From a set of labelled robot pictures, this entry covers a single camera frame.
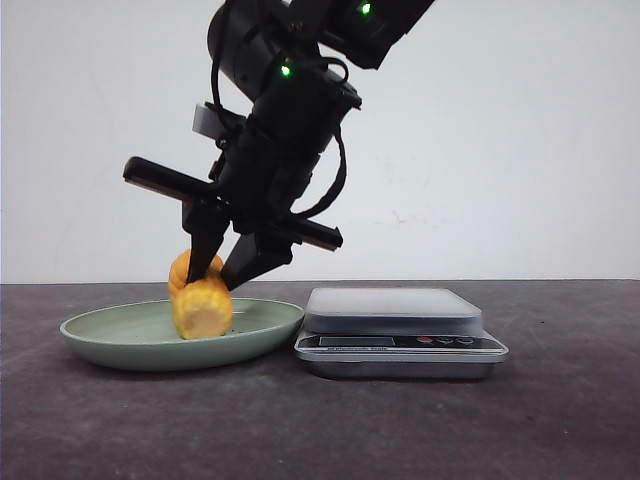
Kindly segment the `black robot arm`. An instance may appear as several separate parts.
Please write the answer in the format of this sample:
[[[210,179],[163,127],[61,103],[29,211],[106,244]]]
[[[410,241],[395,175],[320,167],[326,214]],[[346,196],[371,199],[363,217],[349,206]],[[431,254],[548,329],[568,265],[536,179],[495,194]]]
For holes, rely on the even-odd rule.
[[[252,102],[248,115],[219,98],[199,105],[195,132],[220,149],[207,180],[140,157],[124,179],[175,198],[191,237],[186,279],[201,280],[227,230],[239,238],[221,277],[229,289],[290,263],[292,248],[327,250],[341,233],[315,221],[344,187],[339,171],[311,208],[292,205],[308,187],[345,115],[361,106],[349,66],[376,69],[428,10],[426,1],[227,1],[208,30],[211,77],[226,76]]]

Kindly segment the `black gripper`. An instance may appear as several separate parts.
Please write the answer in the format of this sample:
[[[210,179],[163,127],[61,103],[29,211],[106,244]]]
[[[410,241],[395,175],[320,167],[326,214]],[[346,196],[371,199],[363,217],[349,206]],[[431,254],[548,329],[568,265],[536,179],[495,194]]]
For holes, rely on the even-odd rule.
[[[123,172],[126,182],[174,198],[182,204],[182,227],[191,237],[187,282],[205,277],[227,229],[241,236],[221,272],[229,291],[292,261],[292,243],[326,250],[341,246],[336,227],[313,221],[342,189],[336,178],[306,211],[292,206],[309,185],[331,140],[341,138],[340,115],[282,124],[240,117],[234,132],[215,140],[221,154],[207,180],[197,179],[134,156]]]

